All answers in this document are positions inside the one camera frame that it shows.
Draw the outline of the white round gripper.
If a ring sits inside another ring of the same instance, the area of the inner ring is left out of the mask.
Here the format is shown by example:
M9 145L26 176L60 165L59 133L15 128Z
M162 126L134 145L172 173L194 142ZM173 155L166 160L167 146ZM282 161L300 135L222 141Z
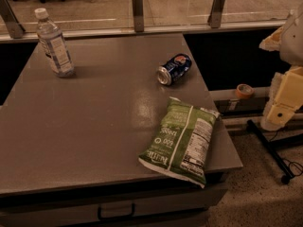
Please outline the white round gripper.
M260 125L267 131L283 128L303 105L303 4L291 10L281 26L259 44L266 51L279 51L292 66L286 73L275 73Z

